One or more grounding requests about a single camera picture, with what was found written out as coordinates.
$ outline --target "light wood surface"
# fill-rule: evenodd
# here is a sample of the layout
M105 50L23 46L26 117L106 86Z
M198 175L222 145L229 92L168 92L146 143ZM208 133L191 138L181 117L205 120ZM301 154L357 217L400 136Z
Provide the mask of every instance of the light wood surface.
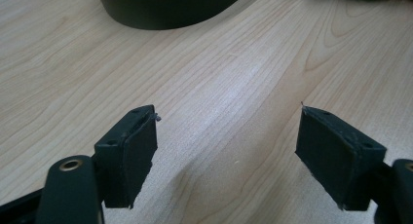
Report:
M300 102L413 158L412 32L412 0L240 0L167 31L99 0L0 0L0 204L154 104L154 166L106 223L372 223L294 154Z

